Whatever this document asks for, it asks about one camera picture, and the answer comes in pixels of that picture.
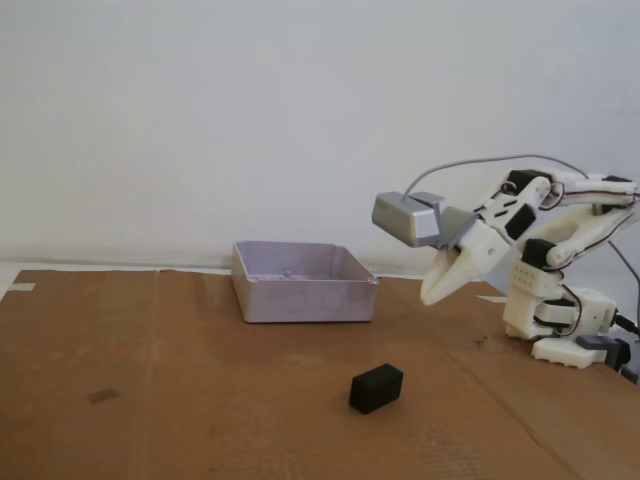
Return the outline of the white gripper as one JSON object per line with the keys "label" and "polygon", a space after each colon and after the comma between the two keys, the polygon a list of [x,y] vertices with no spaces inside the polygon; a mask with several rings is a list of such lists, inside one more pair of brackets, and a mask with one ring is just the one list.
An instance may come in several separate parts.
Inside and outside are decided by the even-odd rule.
{"label": "white gripper", "polygon": [[511,249],[500,233],[477,220],[459,241],[460,254],[438,252],[422,281],[425,305],[434,305],[493,270]]}

